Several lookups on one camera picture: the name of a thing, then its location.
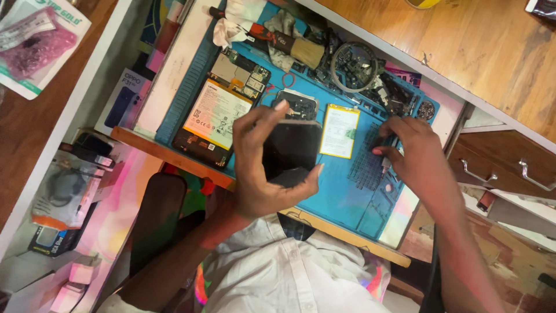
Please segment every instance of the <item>red rubber band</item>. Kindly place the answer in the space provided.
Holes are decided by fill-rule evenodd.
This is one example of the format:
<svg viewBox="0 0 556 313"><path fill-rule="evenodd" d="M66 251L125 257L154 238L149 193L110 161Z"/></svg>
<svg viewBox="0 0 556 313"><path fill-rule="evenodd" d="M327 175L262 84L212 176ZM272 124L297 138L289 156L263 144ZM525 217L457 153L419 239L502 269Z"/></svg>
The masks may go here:
<svg viewBox="0 0 556 313"><path fill-rule="evenodd" d="M288 85L288 86L286 86L286 82L285 82L285 78L286 78L287 75L291 75L291 77L294 79L294 81L291 82L291 85ZM288 72L288 73L286 73L282 76L282 85L284 86L284 88L290 88L294 84L295 84L295 74L294 73Z"/></svg>

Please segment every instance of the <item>person's left hand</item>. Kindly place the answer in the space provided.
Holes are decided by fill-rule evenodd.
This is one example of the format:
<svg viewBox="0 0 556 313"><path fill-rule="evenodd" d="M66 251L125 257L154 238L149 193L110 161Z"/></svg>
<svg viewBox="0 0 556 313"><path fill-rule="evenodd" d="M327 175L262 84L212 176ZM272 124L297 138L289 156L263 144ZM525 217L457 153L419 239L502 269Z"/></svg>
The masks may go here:
<svg viewBox="0 0 556 313"><path fill-rule="evenodd" d="M293 207L319 191L324 164L315 166L303 182L292 188L266 181L262 145L289 107L286 100L274 108L259 106L234 122L235 209L249 220Z"/></svg>

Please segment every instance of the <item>drawer handle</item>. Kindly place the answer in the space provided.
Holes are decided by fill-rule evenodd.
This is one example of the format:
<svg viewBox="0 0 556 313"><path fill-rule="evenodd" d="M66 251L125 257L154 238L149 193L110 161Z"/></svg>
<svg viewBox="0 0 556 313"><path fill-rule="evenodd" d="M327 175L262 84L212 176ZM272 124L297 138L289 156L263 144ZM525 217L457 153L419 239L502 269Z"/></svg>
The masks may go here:
<svg viewBox="0 0 556 313"><path fill-rule="evenodd" d="M522 166L522 175L523 175L523 178L525 178L526 180L528 180L528 181L532 182L533 184L535 184L535 185L537 185L537 186L543 188L543 189L546 190L546 191L552 191L552 189L556 188L556 183L553 183L553 184L550 185L549 187L546 187L545 185L543 185L543 184L537 182L536 180L534 180L534 179L528 177L528 176L527 176L527 169L528 169L528 166L527 166L527 163L526 163L526 162L524 162L524 161L519 161L519 165Z"/></svg>
<svg viewBox="0 0 556 313"><path fill-rule="evenodd" d="M492 174L489 178L487 179L483 179L473 173L471 173L470 171L467 170L467 161L464 159L460 159L460 161L463 163L463 171L468 173L469 175L473 176L476 179L479 179L481 182L483 183L487 183L489 180L496 180L498 179L498 176L496 176L496 174Z"/></svg>

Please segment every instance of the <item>brush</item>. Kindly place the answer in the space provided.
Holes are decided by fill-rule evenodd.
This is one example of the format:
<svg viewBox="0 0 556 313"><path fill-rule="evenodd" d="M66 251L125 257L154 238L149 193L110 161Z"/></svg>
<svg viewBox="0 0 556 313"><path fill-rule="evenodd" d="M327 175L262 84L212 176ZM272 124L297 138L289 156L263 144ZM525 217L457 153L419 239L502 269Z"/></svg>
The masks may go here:
<svg viewBox="0 0 556 313"><path fill-rule="evenodd" d="M211 7L209 12L215 18L225 17L224 11L215 7ZM253 23L249 34L256 39L269 41L275 49L291 55L313 70L317 68L324 55L324 46L317 45L309 40L295 39L279 31L271 32L268 28L257 23Z"/></svg>

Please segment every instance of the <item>person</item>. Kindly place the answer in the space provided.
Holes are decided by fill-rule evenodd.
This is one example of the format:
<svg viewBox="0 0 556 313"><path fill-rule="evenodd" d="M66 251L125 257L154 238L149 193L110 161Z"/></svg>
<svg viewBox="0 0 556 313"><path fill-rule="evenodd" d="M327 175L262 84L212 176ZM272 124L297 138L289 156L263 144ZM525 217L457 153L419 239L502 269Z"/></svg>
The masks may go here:
<svg viewBox="0 0 556 313"><path fill-rule="evenodd" d="M180 243L131 278L98 312L161 311L203 262L211 312L388 312L360 284L371 280L356 247L316 231L305 241L286 237L277 212L319 190L324 164L293 188L267 182L263 143L289 105L259 106L234 122L236 189ZM373 149L420 198L436 223L441 295L446 311L504 312L465 218L465 204L439 137L424 121L390 118L380 136L394 132L404 155Z"/></svg>

